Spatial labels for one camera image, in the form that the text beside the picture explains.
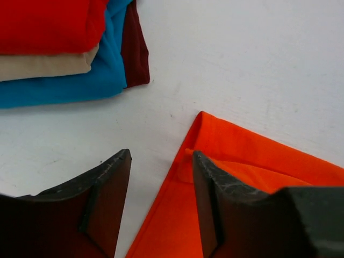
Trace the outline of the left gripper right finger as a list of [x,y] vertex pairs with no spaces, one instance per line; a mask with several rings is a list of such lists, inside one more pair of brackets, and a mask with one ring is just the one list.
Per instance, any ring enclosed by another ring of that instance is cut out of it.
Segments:
[[269,194],[193,153],[204,257],[343,257],[343,188]]

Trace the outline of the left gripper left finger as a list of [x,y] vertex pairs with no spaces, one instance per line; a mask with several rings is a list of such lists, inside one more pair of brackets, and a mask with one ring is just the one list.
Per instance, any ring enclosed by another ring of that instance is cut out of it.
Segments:
[[38,195],[1,195],[1,257],[114,257],[131,161],[122,149]]

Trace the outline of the orange t-shirt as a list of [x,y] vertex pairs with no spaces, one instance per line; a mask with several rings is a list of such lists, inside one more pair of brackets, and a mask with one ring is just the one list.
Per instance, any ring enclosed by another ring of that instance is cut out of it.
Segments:
[[204,111],[190,127],[127,257],[202,257],[192,154],[267,193],[287,186],[342,186],[339,166]]

